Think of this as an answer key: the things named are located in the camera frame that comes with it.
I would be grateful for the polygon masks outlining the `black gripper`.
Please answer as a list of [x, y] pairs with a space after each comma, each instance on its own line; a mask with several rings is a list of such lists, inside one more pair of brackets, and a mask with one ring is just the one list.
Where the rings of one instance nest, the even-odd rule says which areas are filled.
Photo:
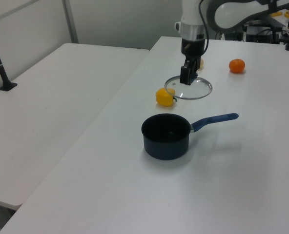
[[182, 54], [186, 59], [181, 67], [180, 83], [191, 85], [201, 67], [201, 56], [206, 51], [206, 40], [189, 41], [182, 39]]

